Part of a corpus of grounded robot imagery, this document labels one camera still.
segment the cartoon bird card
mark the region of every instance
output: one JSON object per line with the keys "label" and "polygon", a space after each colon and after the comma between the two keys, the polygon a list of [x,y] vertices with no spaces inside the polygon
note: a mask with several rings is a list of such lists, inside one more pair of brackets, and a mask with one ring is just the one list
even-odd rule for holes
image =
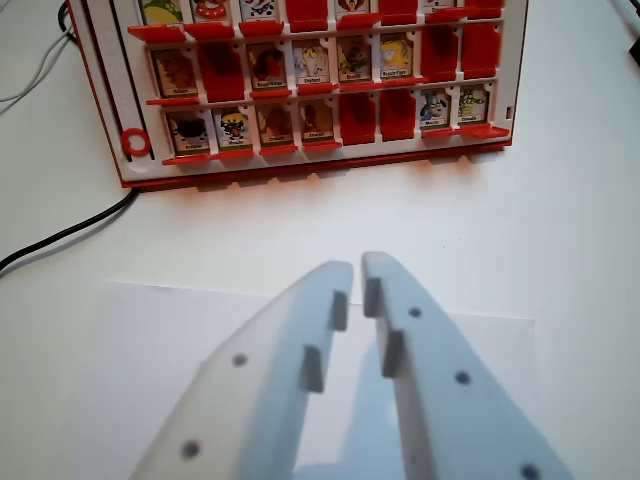
{"label": "cartoon bird card", "polygon": [[338,38],[338,62],[341,83],[371,80],[371,46],[361,35]]}
{"label": "cartoon bird card", "polygon": [[191,97],[198,94],[193,63],[182,50],[154,50],[151,58],[162,98]]}
{"label": "cartoon bird card", "polygon": [[293,143],[291,114],[278,104],[256,106],[262,146],[275,147]]}
{"label": "cartoon bird card", "polygon": [[194,22],[223,22],[231,20],[227,0],[191,0]]}
{"label": "cartoon bird card", "polygon": [[254,90],[274,90],[287,86],[284,54],[273,43],[247,45],[247,54]]}
{"label": "cartoon bird card", "polygon": [[489,93],[483,85],[460,87],[458,123],[481,123],[487,121]]}
{"label": "cartoon bird card", "polygon": [[240,0],[243,22],[278,20],[277,0]]}
{"label": "cartoon bird card", "polygon": [[317,142],[333,140],[333,110],[324,100],[302,102],[300,117],[302,141]]}
{"label": "cartoon bird card", "polygon": [[451,8],[456,6],[456,0],[423,0],[423,11],[426,14],[437,12],[443,8]]}
{"label": "cartoon bird card", "polygon": [[214,111],[213,123],[221,152],[251,148],[249,119],[238,107]]}
{"label": "cartoon bird card", "polygon": [[169,25],[182,23],[179,0],[139,0],[145,25]]}
{"label": "cartoon bird card", "polygon": [[413,42],[405,33],[380,36],[380,77],[401,78],[413,75]]}
{"label": "cartoon bird card", "polygon": [[336,18],[352,13],[369,13],[369,0],[336,0]]}
{"label": "cartoon bird card", "polygon": [[192,110],[167,113],[167,122],[176,155],[210,151],[207,128],[200,113]]}
{"label": "cartoon bird card", "polygon": [[293,62],[298,85],[329,81],[329,52],[319,40],[293,42]]}
{"label": "cartoon bird card", "polygon": [[420,94],[420,130],[449,126],[451,99],[444,89]]}

